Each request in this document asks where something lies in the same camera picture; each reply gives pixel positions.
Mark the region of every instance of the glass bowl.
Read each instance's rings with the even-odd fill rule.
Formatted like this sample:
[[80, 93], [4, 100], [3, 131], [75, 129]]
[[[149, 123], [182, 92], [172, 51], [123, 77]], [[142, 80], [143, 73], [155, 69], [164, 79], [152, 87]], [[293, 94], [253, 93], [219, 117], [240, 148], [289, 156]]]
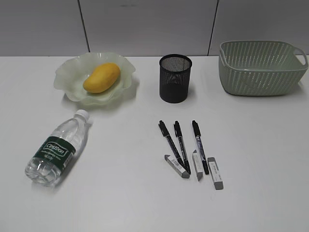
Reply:
[[[120, 68], [120, 77], [102, 93], [87, 92], [83, 88], [84, 81], [98, 65], [103, 63], [117, 64]], [[131, 86], [133, 72], [135, 72], [134, 66], [121, 55], [90, 52], [65, 61], [56, 70], [54, 87], [63, 90], [71, 101], [104, 105], [119, 97], [124, 89]]]

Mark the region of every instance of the water bottle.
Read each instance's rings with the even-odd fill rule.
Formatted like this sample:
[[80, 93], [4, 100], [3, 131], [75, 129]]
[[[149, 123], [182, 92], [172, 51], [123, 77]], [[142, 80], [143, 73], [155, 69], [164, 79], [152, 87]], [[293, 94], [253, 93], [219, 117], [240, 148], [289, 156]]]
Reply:
[[87, 111], [78, 110], [73, 118], [59, 125], [29, 161], [26, 176], [44, 186], [55, 184], [73, 155], [81, 149], [88, 119]]

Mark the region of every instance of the yellow mango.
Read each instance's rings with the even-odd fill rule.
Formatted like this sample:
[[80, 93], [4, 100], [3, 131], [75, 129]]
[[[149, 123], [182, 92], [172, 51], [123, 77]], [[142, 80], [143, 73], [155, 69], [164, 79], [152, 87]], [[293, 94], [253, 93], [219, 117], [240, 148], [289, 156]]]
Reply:
[[114, 63], [97, 66], [84, 81], [83, 87], [90, 93], [101, 93], [109, 89], [120, 76], [120, 69]]

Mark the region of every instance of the green label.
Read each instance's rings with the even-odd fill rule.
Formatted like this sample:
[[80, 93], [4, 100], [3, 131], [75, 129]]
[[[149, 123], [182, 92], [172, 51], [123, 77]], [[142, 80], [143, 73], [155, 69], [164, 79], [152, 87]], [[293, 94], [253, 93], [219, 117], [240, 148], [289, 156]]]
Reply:
[[64, 139], [50, 136], [34, 157], [50, 161], [61, 171], [65, 169], [75, 153], [75, 148]]

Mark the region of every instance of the white wall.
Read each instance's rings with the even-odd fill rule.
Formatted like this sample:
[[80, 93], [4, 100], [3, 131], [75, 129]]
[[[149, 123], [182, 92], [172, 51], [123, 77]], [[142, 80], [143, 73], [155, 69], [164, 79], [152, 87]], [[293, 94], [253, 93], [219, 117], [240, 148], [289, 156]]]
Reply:
[[92, 52], [206, 55], [217, 0], [81, 0]]
[[220, 0], [209, 55], [232, 40], [275, 40], [309, 54], [309, 1]]
[[77, 0], [1, 0], [0, 56], [87, 52]]

